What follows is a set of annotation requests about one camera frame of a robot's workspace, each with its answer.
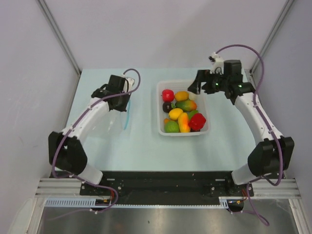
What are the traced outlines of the dark purple mangosteen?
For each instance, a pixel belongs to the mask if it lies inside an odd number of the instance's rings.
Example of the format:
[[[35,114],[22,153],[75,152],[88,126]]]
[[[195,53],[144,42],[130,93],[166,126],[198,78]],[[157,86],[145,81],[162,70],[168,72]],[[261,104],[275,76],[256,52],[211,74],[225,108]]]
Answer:
[[[164,102],[162,104],[162,109],[163,109],[163,112],[169,113],[173,109],[172,108],[172,103],[171,102]]]

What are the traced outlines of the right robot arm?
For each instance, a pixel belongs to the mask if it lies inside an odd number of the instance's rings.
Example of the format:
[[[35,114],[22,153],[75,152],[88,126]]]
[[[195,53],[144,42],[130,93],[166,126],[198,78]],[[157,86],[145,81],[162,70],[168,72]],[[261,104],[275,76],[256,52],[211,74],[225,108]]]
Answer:
[[[256,144],[247,163],[232,171],[232,179],[226,181],[225,191],[229,195],[237,195],[242,191],[242,184],[274,173],[278,173],[278,180],[281,180],[291,161],[294,140],[284,137],[276,129],[265,113],[253,85],[243,81],[241,61],[224,60],[218,55],[210,56],[209,59],[212,68],[198,70],[188,91],[195,95],[201,91],[207,94],[224,92],[246,120]]]

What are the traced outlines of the red bell pepper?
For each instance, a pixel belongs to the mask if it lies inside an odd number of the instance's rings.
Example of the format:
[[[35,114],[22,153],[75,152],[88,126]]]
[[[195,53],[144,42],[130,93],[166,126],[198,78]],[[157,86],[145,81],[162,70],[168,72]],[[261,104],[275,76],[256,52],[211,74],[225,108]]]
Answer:
[[[196,113],[192,116],[192,118],[189,121],[189,126],[191,130],[193,131],[199,131],[201,130],[205,123],[206,123],[206,118],[203,116],[201,113]]]

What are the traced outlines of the yellow lemon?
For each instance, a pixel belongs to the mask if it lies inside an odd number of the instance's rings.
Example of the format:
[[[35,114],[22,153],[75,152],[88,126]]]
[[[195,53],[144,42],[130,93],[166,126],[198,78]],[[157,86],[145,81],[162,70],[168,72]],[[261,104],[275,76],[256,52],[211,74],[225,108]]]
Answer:
[[[178,120],[178,117],[183,113],[183,110],[180,109],[180,108],[174,108],[172,109],[169,113],[168,113],[168,116],[169,116],[169,119],[171,120]]]

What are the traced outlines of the clear zip top bag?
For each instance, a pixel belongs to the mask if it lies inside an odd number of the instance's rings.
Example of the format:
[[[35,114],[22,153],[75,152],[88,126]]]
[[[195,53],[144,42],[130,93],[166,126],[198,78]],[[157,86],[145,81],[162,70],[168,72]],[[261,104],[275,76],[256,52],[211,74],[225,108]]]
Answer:
[[[118,136],[125,131],[130,121],[130,109],[131,101],[128,102],[125,112],[109,111],[103,121],[105,134]]]

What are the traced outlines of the white plastic basket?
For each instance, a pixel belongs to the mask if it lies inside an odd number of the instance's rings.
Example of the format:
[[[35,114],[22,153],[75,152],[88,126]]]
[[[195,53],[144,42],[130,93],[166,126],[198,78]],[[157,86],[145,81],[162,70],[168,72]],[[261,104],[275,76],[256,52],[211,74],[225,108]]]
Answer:
[[[167,137],[208,133],[210,120],[202,94],[188,92],[190,80],[161,81],[156,86],[158,132]]]

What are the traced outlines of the green orange mango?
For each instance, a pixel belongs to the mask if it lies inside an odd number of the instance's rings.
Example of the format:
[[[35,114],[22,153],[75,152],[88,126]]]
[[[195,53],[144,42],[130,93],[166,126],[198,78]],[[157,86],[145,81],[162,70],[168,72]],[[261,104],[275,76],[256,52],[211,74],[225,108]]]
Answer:
[[[197,109],[197,104],[193,100],[178,101],[175,103],[176,108],[182,109],[184,112],[190,112]]]

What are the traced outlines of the left aluminium frame post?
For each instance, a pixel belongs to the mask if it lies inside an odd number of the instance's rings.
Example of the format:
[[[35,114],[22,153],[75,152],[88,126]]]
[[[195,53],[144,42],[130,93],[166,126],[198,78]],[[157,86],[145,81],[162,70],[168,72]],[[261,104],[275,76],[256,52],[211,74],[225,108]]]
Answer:
[[[61,49],[63,50],[66,58],[68,59],[70,65],[72,66],[72,68],[74,69],[75,73],[78,75],[78,77],[81,76],[81,69],[79,68],[79,65],[55,19],[55,17],[53,16],[52,11],[50,10],[47,2],[45,0],[36,0],[36,3],[38,4],[43,16],[45,17],[47,23],[49,24],[52,33],[54,34],[54,36],[56,37]]]

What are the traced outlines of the green leaf vegetable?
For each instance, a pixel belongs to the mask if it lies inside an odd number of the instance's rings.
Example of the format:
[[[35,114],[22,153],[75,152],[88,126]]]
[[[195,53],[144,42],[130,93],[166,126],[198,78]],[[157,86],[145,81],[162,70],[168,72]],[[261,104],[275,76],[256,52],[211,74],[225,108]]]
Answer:
[[[199,111],[198,110],[192,110],[188,113],[188,119],[191,120],[192,117],[195,115],[195,114],[198,114]]]

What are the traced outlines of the white radish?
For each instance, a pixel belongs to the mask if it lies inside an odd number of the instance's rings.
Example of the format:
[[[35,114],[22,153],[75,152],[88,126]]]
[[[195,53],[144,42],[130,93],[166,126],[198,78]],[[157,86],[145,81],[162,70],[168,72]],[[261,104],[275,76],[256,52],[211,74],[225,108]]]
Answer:
[[[194,94],[194,93],[192,93],[192,92],[189,92],[189,100],[195,101],[196,98],[197,98],[197,95],[196,95],[196,94]]]

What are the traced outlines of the orange yellow mango top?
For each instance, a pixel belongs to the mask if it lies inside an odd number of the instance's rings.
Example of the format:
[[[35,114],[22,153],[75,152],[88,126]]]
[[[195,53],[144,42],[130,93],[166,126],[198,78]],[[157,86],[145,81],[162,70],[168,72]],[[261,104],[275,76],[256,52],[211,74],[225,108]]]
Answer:
[[[187,91],[179,91],[175,93],[176,101],[185,101],[189,98],[189,93]]]

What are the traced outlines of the aluminium frame post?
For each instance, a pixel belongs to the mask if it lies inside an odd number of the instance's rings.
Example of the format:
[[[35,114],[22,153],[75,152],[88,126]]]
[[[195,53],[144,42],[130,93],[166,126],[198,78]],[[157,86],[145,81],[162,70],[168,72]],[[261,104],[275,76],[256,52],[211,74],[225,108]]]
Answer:
[[[50,10],[47,2],[45,0],[36,0],[36,3],[38,4],[43,16],[45,17],[47,23],[49,24],[52,33],[54,34],[54,36],[56,37],[61,49],[63,50],[66,58],[68,59],[70,65],[72,66],[72,68],[74,69],[75,73],[78,75],[78,77],[81,76],[81,69],[79,68],[79,65],[55,19],[55,17],[53,16],[52,11]]]
[[[259,55],[262,58],[264,58],[264,56],[268,52],[268,49],[270,48],[271,44],[273,43],[274,39],[276,38],[277,33],[282,28],[284,21],[286,20],[288,14],[291,12],[295,3],[296,3],[296,0],[285,1],[281,11],[279,12],[276,20],[274,21],[273,26],[271,27],[268,35],[266,36],[264,43],[262,44],[262,46],[260,47],[260,50],[258,51]]]

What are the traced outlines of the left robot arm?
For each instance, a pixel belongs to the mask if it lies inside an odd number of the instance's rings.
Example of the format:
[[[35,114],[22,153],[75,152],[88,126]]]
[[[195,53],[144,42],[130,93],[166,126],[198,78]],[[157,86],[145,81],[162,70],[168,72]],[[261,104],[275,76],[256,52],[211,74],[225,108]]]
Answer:
[[[108,183],[103,173],[88,163],[83,142],[90,130],[111,110],[125,112],[130,100],[130,91],[135,84],[133,78],[125,75],[111,75],[107,84],[97,88],[92,94],[86,110],[61,132],[52,132],[48,137],[49,163],[52,174],[55,168],[66,171],[91,183],[91,190],[97,195],[104,194]]]

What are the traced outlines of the red apple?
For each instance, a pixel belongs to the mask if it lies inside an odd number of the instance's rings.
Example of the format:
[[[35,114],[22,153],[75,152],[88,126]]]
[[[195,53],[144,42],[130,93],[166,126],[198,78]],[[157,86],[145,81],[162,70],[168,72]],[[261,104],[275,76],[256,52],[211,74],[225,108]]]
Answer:
[[[170,89],[162,91],[162,100],[164,102],[172,102],[175,99],[175,93]]]

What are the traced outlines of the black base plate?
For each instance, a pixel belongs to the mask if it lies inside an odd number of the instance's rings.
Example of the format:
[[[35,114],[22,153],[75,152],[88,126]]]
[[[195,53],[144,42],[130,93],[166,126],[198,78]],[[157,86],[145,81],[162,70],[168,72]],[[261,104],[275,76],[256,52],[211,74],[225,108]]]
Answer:
[[[118,205],[216,205],[222,196],[244,200],[254,195],[251,185],[235,185],[230,176],[229,171],[105,171],[100,187],[81,185],[79,194],[97,196],[96,206],[111,201]]]

